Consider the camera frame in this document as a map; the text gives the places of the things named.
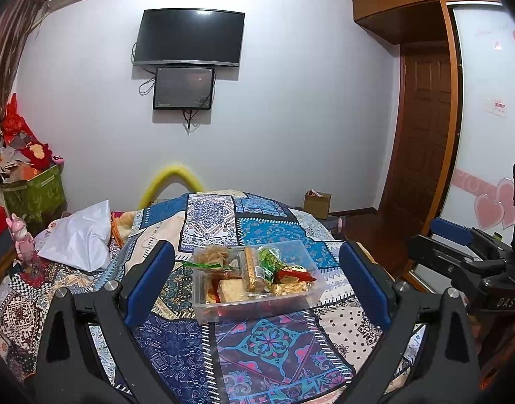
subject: red bag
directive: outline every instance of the red bag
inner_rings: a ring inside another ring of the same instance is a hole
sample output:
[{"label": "red bag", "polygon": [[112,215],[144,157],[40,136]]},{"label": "red bag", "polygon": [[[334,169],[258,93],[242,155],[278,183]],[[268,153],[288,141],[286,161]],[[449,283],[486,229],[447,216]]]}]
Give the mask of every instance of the red bag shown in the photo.
[{"label": "red bag", "polygon": [[16,137],[20,132],[24,132],[34,141],[38,141],[25,122],[24,117],[19,115],[17,112],[16,93],[12,95],[11,101],[7,105],[5,117],[1,122],[1,131],[3,132],[3,138],[5,139],[5,143],[7,145],[9,145],[14,137]]}]

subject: blue patterned blanket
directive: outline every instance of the blue patterned blanket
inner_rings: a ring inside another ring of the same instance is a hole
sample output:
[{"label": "blue patterned blanket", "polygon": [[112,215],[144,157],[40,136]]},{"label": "blue patterned blanket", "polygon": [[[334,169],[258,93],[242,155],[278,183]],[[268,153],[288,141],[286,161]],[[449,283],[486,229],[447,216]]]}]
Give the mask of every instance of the blue patterned blanket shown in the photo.
[{"label": "blue patterned blanket", "polygon": [[[35,371],[44,317],[57,287],[97,290],[148,255],[158,240],[176,248],[176,265],[144,325],[134,336],[162,380],[183,404],[331,404],[349,387],[381,331],[364,314],[338,265],[341,242],[314,217],[257,195],[234,190],[184,194],[138,211],[123,249],[89,276],[51,264],[40,288],[14,277],[0,293],[0,354],[19,378]],[[182,263],[194,247],[302,240],[327,288],[318,306],[241,323],[198,325],[192,310],[192,271]],[[102,331],[91,335],[110,382],[129,393]],[[387,392],[401,387],[424,333],[413,330]]]}]

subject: curtain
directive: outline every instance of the curtain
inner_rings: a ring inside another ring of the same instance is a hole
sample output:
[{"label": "curtain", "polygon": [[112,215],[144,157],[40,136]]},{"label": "curtain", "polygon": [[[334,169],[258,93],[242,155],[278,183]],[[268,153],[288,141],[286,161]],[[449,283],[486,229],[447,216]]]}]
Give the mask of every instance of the curtain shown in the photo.
[{"label": "curtain", "polygon": [[[25,41],[46,0],[10,0],[0,16],[0,121],[11,94]],[[0,189],[0,206],[4,206]]]}]

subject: television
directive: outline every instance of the television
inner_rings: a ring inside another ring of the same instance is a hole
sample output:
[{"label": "television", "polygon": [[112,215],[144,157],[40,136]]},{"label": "television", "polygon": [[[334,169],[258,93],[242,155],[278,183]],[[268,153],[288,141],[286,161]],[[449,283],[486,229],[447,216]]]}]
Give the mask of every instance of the television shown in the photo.
[{"label": "television", "polygon": [[244,25],[244,13],[227,10],[144,10],[134,65],[238,67]]}]

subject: snack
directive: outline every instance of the snack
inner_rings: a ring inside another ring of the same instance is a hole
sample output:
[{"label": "snack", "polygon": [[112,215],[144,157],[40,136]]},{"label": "snack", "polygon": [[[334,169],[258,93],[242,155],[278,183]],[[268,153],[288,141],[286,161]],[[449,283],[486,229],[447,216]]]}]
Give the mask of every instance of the snack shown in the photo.
[{"label": "snack", "polygon": [[308,283],[306,283],[305,281],[272,285],[272,294],[274,296],[294,295],[296,293],[302,293],[304,291],[308,291]]},{"label": "snack", "polygon": [[275,282],[286,284],[290,282],[312,282],[316,279],[302,266],[288,266],[278,270]]},{"label": "snack", "polygon": [[223,279],[218,283],[220,302],[248,301],[245,283],[242,279]]},{"label": "snack", "polygon": [[197,264],[220,264],[224,267],[228,264],[227,258],[229,249],[224,246],[212,245],[194,254],[194,261]]},{"label": "snack", "polygon": [[258,248],[257,254],[265,275],[265,291],[270,291],[276,273],[287,267],[287,264],[280,260],[280,250],[276,248],[262,246]]},{"label": "snack", "polygon": [[220,298],[216,292],[218,290],[218,283],[219,281],[217,279],[205,280],[205,302],[207,304],[218,304],[218,302],[220,302]]},{"label": "snack", "polygon": [[256,250],[246,246],[241,255],[246,290],[251,293],[263,291],[266,287],[265,274],[259,266]]},{"label": "snack", "polygon": [[193,261],[183,263],[183,266],[201,270],[208,274],[222,274],[224,278],[241,278],[242,275],[238,266],[230,266],[234,256],[234,254],[230,254],[228,248],[212,245],[206,249],[198,249],[192,257]]}]

